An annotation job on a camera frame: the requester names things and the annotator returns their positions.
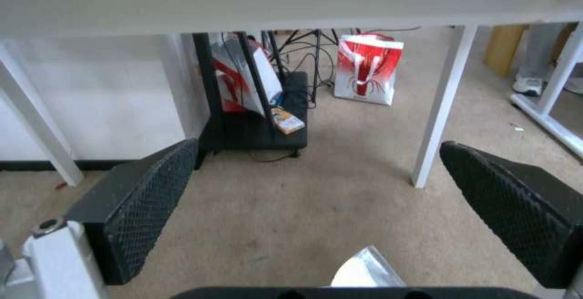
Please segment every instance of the desk leg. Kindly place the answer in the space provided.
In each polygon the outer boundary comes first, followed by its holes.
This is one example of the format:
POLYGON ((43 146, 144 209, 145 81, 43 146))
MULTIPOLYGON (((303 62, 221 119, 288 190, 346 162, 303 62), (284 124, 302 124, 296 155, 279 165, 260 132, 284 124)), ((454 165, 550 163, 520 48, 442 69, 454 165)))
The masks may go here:
POLYGON ((427 183, 427 177, 439 148, 445 121, 450 113, 451 104, 454 102, 455 92, 468 59, 476 29, 476 25, 456 26, 454 29, 450 49, 447 52, 441 71, 441 79, 431 106, 429 121, 425 127, 421 149, 411 176, 412 183, 416 188, 424 188, 425 183, 427 183))
POLYGON ((0 61, 0 98, 6 100, 29 131, 31 138, 67 184, 78 185, 83 180, 83 174, 2 61, 0 61))

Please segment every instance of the beige carpet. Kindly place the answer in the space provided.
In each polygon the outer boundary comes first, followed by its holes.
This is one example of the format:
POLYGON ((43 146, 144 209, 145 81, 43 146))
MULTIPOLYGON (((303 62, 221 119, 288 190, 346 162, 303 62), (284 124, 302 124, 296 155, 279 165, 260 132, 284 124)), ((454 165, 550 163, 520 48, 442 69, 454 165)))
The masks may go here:
MULTIPOLYGON (((207 158, 142 272, 110 287, 112 297, 165 298, 201 286, 325 286, 371 244, 411 285, 533 289, 535 280, 466 204, 439 159, 426 189, 409 184, 451 32, 395 34, 405 50, 391 107, 320 91, 300 158, 207 158)), ((543 166, 583 189, 579 160, 513 108, 510 81, 483 66, 488 32, 474 43, 444 139, 543 166)), ((559 115, 581 132, 572 113, 581 111, 581 97, 569 95, 560 106, 559 115)), ((16 251, 36 222, 64 212, 101 174, 89 172, 78 188, 57 191, 54 172, 0 172, 1 236, 16 251)))

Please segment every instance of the white wall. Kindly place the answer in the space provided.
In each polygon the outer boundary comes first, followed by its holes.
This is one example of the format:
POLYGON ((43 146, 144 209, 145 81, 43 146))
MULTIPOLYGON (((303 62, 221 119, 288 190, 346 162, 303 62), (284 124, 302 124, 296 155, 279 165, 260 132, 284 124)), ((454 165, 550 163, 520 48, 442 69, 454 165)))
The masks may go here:
MULTIPOLYGON (((133 159, 197 137, 206 123, 204 90, 193 73, 198 66, 187 56, 193 47, 183 42, 188 39, 33 39, 7 47, 74 159, 133 159)), ((5 102, 0 129, 0 160, 46 160, 5 102)))

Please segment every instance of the red and white box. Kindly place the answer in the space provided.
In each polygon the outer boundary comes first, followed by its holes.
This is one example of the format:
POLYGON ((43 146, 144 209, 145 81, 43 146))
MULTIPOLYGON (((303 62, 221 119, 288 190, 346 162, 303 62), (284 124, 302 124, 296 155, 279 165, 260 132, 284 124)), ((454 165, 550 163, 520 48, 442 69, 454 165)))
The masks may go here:
POLYGON ((390 106, 403 46, 402 42, 381 34, 342 36, 334 95, 390 106))

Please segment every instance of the silver plastic bag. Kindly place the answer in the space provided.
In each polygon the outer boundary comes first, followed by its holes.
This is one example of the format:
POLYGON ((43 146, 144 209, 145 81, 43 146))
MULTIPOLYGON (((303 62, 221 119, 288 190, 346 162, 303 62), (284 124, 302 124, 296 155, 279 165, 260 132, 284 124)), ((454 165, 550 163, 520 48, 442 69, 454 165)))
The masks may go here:
POLYGON ((346 260, 336 272, 333 287, 404 287, 406 284, 373 246, 346 260))

